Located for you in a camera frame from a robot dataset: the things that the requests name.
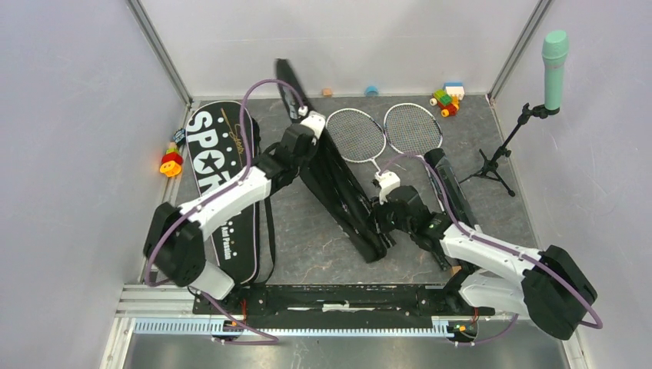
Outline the black crossway racket bag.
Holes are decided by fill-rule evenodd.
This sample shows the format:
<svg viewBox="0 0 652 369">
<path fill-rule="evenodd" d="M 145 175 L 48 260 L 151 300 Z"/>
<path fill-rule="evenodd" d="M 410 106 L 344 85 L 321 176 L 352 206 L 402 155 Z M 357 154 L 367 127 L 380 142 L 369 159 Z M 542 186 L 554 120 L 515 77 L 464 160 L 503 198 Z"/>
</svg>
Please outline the black crossway racket bag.
<svg viewBox="0 0 652 369">
<path fill-rule="evenodd" d="M 293 124 L 301 122 L 298 109 L 315 107 L 308 99 L 291 63 L 286 58 L 274 61 L 275 77 L 288 83 L 278 87 L 288 117 Z M 379 261 L 387 255 L 394 240 L 371 223 L 371 200 L 364 192 L 330 134 L 324 131 L 317 153 L 301 170 L 300 178 L 348 236 L 365 262 Z"/>
</svg>

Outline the black shuttlecock tube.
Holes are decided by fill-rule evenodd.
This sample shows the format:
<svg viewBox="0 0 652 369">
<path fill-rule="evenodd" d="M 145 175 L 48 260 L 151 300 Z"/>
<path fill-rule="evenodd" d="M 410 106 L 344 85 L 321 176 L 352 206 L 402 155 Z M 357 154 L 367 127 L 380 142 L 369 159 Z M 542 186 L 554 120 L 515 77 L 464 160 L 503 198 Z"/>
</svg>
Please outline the black shuttlecock tube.
<svg viewBox="0 0 652 369">
<path fill-rule="evenodd" d="M 433 188 L 437 193 L 440 203 L 443 203 L 443 198 L 446 198 L 455 218 L 468 227 L 476 229 L 479 222 L 472 212 L 471 205 L 461 189 L 454 169 L 447 159 L 444 150 L 442 148 L 432 149 L 424 155 L 424 160 L 439 174 L 444 185 L 445 192 L 437 185 L 434 178 L 431 178 Z"/>
</svg>

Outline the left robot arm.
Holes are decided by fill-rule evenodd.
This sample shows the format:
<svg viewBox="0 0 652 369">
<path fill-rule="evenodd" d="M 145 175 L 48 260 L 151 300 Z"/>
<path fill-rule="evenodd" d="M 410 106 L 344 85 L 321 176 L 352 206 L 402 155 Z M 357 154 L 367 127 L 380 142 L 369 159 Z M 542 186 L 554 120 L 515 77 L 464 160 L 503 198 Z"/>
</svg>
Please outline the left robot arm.
<svg viewBox="0 0 652 369">
<path fill-rule="evenodd" d="M 178 207 L 165 202 L 155 209 L 144 246 L 147 266 L 157 267 L 179 287 L 192 286 L 212 296 L 223 313 L 241 305 L 233 278 L 207 261 L 205 239 L 234 216 L 291 184 L 314 157 L 326 123 L 310 115 L 286 129 L 272 152 L 256 157 L 254 165 L 194 201 Z"/>
</svg>

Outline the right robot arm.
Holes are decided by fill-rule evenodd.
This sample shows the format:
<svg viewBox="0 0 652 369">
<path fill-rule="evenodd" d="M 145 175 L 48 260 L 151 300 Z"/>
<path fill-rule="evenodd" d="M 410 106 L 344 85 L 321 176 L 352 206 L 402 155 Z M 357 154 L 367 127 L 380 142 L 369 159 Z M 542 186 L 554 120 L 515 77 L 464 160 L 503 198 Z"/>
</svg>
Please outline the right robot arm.
<svg viewBox="0 0 652 369">
<path fill-rule="evenodd" d="M 456 259 L 471 265 L 444 292 L 444 304 L 455 314 L 471 307 L 508 311 L 562 341 L 580 325 L 602 327 L 593 308 L 597 291 L 563 248 L 542 251 L 483 234 L 447 212 L 431 211 L 412 186 L 381 189 L 373 219 L 383 233 L 408 234 L 442 264 Z"/>
</svg>

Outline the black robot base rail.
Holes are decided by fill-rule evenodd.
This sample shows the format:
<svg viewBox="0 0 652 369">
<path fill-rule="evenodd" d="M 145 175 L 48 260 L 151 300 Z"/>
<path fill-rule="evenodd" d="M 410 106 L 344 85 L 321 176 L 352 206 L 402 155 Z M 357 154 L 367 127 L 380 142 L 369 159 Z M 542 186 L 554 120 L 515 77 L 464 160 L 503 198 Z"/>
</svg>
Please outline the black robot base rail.
<svg viewBox="0 0 652 369">
<path fill-rule="evenodd" d="M 266 284 L 219 304 L 254 328 L 426 328 L 433 317 L 492 317 L 441 284 Z"/>
</svg>

